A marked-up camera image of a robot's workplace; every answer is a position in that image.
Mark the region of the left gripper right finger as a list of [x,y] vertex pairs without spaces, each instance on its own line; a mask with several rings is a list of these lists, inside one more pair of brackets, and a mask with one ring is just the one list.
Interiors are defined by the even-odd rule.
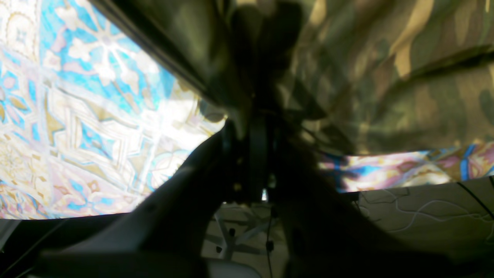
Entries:
[[335,190],[283,120],[255,116],[247,137],[248,201],[267,190],[289,250],[287,278],[449,278],[454,264],[382,231]]

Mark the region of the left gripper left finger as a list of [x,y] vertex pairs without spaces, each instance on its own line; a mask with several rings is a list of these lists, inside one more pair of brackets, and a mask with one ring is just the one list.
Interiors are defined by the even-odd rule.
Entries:
[[222,167],[233,127],[200,144],[178,171],[134,211],[61,251],[43,252],[39,278],[208,278],[201,250],[225,201]]

